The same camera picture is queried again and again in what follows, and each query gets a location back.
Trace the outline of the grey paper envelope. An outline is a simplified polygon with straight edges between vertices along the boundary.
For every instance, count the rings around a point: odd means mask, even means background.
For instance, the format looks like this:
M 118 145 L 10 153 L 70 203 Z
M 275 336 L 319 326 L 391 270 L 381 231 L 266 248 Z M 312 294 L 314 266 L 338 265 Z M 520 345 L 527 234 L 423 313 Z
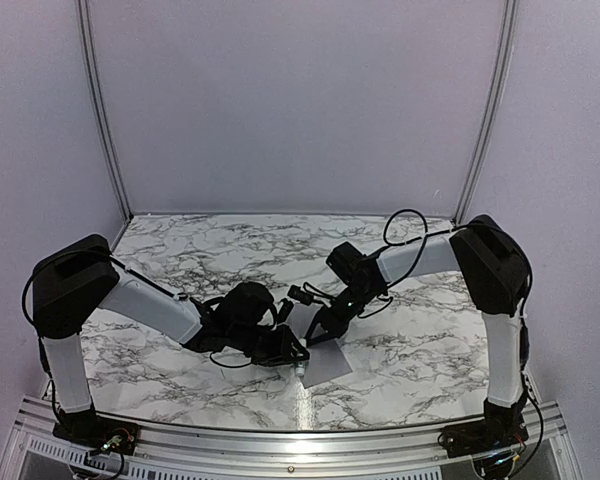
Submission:
M 305 363 L 301 383 L 311 388 L 345 375 L 353 369 L 335 340 L 328 340 L 308 348 L 310 357 Z

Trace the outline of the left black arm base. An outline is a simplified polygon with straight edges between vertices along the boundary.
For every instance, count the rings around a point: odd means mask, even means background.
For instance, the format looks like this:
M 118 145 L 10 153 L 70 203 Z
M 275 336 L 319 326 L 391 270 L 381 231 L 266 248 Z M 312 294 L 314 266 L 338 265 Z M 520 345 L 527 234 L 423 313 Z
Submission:
M 80 433 L 71 433 L 64 426 L 56 423 L 53 427 L 53 436 L 83 447 L 88 447 L 97 453 L 121 453 L 125 456 L 132 455 L 135 451 L 140 433 L 136 423 L 125 422 L 110 418 L 100 418 L 95 427 L 86 428 Z M 103 450 L 105 443 L 118 436 L 120 441 L 108 449 Z

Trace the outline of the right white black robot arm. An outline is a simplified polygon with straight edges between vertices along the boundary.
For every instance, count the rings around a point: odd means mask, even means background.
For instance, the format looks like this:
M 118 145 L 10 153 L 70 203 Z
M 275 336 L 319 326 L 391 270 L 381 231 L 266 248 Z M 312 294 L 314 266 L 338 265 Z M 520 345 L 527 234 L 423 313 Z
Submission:
M 371 254 L 345 242 L 330 253 L 326 263 L 346 287 L 313 317 L 305 334 L 310 346 L 341 337 L 369 303 L 409 278 L 461 273 L 487 334 L 485 419 L 477 423 L 475 438 L 482 446 L 495 448 L 513 433 L 528 401 L 525 307 L 533 273 L 519 244 L 490 216 L 479 215 L 442 232 L 425 232 Z

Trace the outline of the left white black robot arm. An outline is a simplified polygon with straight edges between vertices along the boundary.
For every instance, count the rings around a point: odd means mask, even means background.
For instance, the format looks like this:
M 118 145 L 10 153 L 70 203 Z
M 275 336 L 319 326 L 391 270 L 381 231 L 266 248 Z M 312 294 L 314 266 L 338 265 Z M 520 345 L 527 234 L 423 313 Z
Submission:
M 108 241 L 89 235 L 38 262 L 21 295 L 38 337 L 41 362 L 58 401 L 56 425 L 72 439 L 99 444 L 110 432 L 88 385 L 81 332 L 98 310 L 153 329 L 186 350 L 213 355 L 231 348 L 249 365 L 305 362 L 307 348 L 286 320 L 290 301 L 275 304 L 262 284 L 242 282 L 207 301 L 159 286 L 116 259 Z

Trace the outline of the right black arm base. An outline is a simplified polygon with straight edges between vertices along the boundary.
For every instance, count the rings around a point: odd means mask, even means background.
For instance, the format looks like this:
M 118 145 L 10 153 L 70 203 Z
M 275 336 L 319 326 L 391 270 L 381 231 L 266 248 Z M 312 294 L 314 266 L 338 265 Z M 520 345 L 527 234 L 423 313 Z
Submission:
M 447 425 L 442 428 L 437 441 L 449 458 L 457 458 L 514 445 L 521 446 L 528 438 L 529 434 L 523 422 L 505 427 L 499 420 L 482 419 Z

